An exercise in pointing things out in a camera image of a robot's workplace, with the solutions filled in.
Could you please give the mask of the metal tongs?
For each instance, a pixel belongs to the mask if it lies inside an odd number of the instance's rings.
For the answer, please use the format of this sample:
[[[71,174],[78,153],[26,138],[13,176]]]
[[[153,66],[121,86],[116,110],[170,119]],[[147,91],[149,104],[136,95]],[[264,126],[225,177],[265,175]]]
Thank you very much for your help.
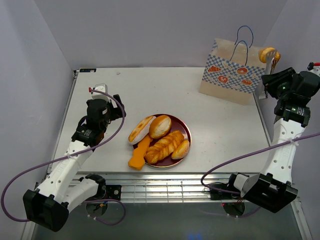
[[[277,55],[277,50],[276,49],[271,49],[268,52],[265,52],[265,61],[266,61],[266,66],[265,66],[265,71],[264,74],[265,75],[270,75],[271,74],[271,68],[272,68],[272,63],[273,63],[273,59],[276,57]],[[259,91],[259,96],[258,99],[259,100],[264,100],[268,98],[268,94],[265,91],[265,87],[262,84],[260,91]]]

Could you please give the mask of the croissant ring bread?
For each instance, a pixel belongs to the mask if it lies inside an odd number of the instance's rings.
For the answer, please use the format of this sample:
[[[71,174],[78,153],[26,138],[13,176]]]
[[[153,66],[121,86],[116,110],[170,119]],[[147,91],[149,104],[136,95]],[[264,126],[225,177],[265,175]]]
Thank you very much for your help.
[[[266,60],[267,53],[269,53],[269,52],[271,52],[273,50],[275,50],[275,48],[273,48],[273,47],[265,47],[265,48],[260,49],[258,51],[259,60],[262,63],[266,64],[267,63],[267,60]],[[272,61],[272,65],[271,66],[273,68],[275,68],[280,59],[281,59],[281,54],[277,51],[276,55],[275,55],[275,58]]]

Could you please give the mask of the orange toast slice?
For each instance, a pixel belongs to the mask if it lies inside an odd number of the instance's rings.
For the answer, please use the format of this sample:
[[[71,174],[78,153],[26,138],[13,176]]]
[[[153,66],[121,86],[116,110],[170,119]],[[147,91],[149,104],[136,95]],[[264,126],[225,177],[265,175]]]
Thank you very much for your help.
[[[152,138],[147,134],[138,144],[137,147],[133,150],[131,159],[128,161],[128,166],[135,170],[141,170],[145,165],[145,155],[152,142]]]

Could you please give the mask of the small sugared oval bread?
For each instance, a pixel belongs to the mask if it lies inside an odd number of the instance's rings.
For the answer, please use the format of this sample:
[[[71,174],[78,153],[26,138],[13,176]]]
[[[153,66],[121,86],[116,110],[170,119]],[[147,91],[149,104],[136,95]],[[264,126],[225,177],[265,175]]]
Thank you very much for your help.
[[[183,159],[190,150],[190,142],[189,140],[184,140],[176,150],[171,154],[171,158],[173,160]]]

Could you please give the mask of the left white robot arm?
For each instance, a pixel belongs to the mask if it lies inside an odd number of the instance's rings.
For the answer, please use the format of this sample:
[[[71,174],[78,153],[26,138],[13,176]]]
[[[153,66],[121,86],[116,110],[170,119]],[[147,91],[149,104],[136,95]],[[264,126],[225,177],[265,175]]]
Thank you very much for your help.
[[[35,190],[27,190],[23,204],[28,220],[53,232],[67,222],[69,213],[87,199],[100,200],[106,195],[106,181],[97,174],[88,174],[69,188],[71,181],[104,139],[108,125],[124,119],[126,112],[119,95],[113,95],[117,107],[101,92],[86,102],[87,110],[78,123],[64,159]]]

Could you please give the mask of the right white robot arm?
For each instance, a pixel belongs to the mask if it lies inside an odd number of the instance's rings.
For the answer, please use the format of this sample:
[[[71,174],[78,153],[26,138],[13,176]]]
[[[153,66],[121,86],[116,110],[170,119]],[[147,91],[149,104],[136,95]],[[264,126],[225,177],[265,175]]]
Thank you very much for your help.
[[[226,194],[232,198],[250,201],[272,213],[291,203],[298,195],[292,187],[292,166],[299,138],[311,117],[307,106],[320,89],[320,64],[310,63],[306,71],[293,68],[262,76],[268,94],[277,99],[274,108],[272,150],[260,173],[249,176],[233,173],[226,185]]]

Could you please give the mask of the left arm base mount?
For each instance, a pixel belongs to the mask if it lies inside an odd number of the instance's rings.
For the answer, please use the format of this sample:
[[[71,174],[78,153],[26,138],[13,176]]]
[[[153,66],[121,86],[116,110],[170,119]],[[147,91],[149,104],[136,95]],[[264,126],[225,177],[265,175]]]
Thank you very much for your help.
[[[93,201],[93,200],[102,200],[102,199],[114,199],[114,200],[121,200],[121,191],[122,186],[121,185],[106,185],[105,188],[102,190],[104,192],[104,196],[93,196],[87,199],[87,201]],[[95,202],[95,203],[87,203],[85,208],[89,215],[92,215],[94,217],[100,217],[105,214],[105,212],[108,209],[108,203],[104,203],[102,206],[101,202]]]

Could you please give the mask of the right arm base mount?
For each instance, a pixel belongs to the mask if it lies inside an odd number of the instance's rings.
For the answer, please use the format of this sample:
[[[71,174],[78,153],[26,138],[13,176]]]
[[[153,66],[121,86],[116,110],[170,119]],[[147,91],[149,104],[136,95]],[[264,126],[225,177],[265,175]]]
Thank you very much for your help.
[[[246,209],[244,199],[237,194],[221,191],[221,189],[230,190],[227,183],[215,182],[211,183],[210,186],[219,190],[205,187],[203,192],[209,195],[210,200],[221,201],[222,208],[228,216],[239,218],[244,215]]]

